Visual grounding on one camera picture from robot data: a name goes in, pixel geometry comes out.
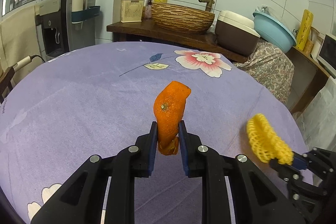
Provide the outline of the white fabric cover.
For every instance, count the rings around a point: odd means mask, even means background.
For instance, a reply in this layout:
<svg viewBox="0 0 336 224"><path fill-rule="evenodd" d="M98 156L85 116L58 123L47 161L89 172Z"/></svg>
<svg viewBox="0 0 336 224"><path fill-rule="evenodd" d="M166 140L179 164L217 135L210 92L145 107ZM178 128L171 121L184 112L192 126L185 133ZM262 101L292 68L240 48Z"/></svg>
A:
<svg viewBox="0 0 336 224"><path fill-rule="evenodd" d="M307 147L335 151L336 147L336 84L329 77L307 108L293 114Z"/></svg>

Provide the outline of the water dispenser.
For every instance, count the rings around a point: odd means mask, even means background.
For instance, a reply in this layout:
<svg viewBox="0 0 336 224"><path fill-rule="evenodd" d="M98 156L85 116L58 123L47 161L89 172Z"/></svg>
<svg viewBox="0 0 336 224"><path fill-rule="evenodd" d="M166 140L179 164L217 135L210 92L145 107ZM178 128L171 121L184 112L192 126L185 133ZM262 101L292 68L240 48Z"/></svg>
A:
<svg viewBox="0 0 336 224"><path fill-rule="evenodd" d="M87 9L76 12L72 0L43 0L37 12L47 58L95 45L95 18L100 14L96 0L88 0Z"/></svg>

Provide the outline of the bronze faucet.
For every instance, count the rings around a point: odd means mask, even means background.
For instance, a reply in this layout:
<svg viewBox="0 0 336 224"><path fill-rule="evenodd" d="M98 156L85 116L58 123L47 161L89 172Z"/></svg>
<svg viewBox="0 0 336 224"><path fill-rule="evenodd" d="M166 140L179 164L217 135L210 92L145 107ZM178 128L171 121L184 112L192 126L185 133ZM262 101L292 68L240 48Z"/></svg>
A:
<svg viewBox="0 0 336 224"><path fill-rule="evenodd" d="M208 12L211 12L213 4L215 3L214 0L198 0L199 3L205 3L206 4L206 8L205 10Z"/></svg>

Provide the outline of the light blue plastic basin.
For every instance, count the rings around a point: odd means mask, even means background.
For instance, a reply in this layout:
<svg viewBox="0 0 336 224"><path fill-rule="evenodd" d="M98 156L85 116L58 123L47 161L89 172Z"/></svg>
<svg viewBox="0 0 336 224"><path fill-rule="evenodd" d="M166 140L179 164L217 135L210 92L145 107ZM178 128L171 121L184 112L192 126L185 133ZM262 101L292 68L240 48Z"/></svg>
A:
<svg viewBox="0 0 336 224"><path fill-rule="evenodd" d="M272 16L255 11L253 13L255 31L267 42L287 53L296 46L296 39L288 28Z"/></svg>

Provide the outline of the purple floral tablecloth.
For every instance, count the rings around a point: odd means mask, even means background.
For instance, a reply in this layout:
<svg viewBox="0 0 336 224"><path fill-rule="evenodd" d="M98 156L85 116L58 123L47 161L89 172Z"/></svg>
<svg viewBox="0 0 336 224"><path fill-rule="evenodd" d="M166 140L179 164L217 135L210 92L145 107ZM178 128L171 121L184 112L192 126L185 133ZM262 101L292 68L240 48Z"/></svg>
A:
<svg viewBox="0 0 336 224"><path fill-rule="evenodd" d="M23 219L34 214L91 155L110 157L147 134L157 95L172 81L191 89L187 131L222 155L251 160L246 123L264 114L297 152L307 151L289 110L219 54L146 42L109 43L46 62L1 104L1 188Z"/></svg>

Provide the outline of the dark wooden counter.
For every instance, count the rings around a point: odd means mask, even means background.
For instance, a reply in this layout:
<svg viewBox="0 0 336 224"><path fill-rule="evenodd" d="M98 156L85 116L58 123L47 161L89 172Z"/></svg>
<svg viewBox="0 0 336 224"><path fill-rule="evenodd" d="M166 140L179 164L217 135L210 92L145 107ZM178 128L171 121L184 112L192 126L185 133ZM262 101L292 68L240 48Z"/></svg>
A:
<svg viewBox="0 0 336 224"><path fill-rule="evenodd" d="M192 50L220 53L230 61L237 63L244 63L248 60L245 56L219 46L216 36L212 33L184 34L160 28L153 20L144 20L136 23L118 22L106 26L106 30L113 34L115 42L144 41L171 44Z"/></svg>

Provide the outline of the brown white rice cooker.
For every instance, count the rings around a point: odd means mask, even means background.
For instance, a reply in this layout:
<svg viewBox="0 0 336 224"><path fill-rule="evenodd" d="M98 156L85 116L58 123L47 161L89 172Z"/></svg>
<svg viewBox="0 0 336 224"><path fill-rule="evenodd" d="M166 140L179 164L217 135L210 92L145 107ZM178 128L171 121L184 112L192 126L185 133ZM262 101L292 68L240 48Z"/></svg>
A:
<svg viewBox="0 0 336 224"><path fill-rule="evenodd" d="M215 35L221 47L245 57L255 51L260 39L253 20L228 10L219 13Z"/></svg>

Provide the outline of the yellow foam fruit net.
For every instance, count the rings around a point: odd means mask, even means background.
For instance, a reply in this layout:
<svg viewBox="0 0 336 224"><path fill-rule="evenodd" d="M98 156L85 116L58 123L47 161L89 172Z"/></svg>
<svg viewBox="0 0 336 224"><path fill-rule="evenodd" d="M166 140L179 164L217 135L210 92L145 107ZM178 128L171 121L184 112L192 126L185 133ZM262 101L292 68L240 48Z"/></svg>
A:
<svg viewBox="0 0 336 224"><path fill-rule="evenodd" d="M259 113L248 120L246 132L252 152L263 163L277 159L281 165L292 165L294 152L275 132L267 118Z"/></svg>

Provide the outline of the yellow wrap roll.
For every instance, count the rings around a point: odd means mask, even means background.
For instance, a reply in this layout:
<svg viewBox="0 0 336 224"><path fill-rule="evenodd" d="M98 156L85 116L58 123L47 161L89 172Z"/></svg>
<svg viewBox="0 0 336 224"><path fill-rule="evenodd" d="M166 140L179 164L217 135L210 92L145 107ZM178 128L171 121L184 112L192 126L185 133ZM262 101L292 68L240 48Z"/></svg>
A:
<svg viewBox="0 0 336 224"><path fill-rule="evenodd" d="M299 49L300 51L303 51L306 45L309 32L311 29L311 25L313 22L313 18L314 18L313 13L305 9L303 12L302 20L301 20L301 25L299 27L298 34L296 37L295 47Z"/></svg>

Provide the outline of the light wooden shelf unit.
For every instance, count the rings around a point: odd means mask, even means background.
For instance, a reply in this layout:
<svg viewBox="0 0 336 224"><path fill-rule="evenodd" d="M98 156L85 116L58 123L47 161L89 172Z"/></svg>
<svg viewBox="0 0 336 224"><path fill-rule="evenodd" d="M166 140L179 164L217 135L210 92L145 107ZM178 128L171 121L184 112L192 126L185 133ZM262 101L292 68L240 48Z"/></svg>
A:
<svg viewBox="0 0 336 224"><path fill-rule="evenodd" d="M292 114L303 112L317 93L325 86L330 74L319 63L292 47L287 57L294 65L288 108Z"/></svg>

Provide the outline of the woven wicker sink basin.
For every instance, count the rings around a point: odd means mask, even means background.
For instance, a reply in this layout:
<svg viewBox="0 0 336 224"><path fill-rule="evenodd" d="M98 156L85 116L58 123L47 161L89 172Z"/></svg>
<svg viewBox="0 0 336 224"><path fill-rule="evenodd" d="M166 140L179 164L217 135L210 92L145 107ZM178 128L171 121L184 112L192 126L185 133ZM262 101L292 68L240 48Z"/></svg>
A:
<svg viewBox="0 0 336 224"><path fill-rule="evenodd" d="M215 14L169 3L153 3L151 17L161 28L185 34L204 34L213 24Z"/></svg>

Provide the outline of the paisley patterned cloth cover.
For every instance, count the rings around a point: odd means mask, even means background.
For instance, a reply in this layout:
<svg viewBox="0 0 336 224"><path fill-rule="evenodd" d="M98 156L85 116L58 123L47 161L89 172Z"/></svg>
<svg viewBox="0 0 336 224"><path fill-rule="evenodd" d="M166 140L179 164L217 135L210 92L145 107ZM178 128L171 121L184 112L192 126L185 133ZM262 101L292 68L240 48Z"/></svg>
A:
<svg viewBox="0 0 336 224"><path fill-rule="evenodd" d="M234 62L234 66L265 86L281 103L287 104L294 64L279 47L260 38L248 60Z"/></svg>

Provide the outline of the beige utensil holder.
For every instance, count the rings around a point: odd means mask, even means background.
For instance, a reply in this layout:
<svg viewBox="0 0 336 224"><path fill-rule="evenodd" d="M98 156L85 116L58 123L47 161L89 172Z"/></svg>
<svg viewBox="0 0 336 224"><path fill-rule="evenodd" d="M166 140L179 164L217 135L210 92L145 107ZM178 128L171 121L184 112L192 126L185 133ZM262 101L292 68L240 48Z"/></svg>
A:
<svg viewBox="0 0 336 224"><path fill-rule="evenodd" d="M135 23L152 18L151 0L121 0L121 22Z"/></svg>

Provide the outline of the orange peel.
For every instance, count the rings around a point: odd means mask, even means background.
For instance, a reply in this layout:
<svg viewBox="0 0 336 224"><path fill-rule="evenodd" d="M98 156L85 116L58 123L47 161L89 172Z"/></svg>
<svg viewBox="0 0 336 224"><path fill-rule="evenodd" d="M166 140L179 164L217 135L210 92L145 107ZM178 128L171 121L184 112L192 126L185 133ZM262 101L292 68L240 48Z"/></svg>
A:
<svg viewBox="0 0 336 224"><path fill-rule="evenodd" d="M158 150L162 155L176 155L178 152L178 124L183 118L190 94L189 87L171 81L155 99L153 112L158 126Z"/></svg>

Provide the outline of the white microwave oven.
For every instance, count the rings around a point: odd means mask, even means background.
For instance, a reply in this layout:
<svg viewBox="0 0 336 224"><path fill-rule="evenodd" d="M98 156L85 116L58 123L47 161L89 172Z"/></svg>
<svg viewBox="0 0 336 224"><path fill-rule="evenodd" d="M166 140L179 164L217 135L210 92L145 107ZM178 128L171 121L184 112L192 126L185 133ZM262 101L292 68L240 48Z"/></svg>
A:
<svg viewBox="0 0 336 224"><path fill-rule="evenodd" d="M336 40L332 34L326 34L319 50L317 60L331 76L336 76Z"/></svg>

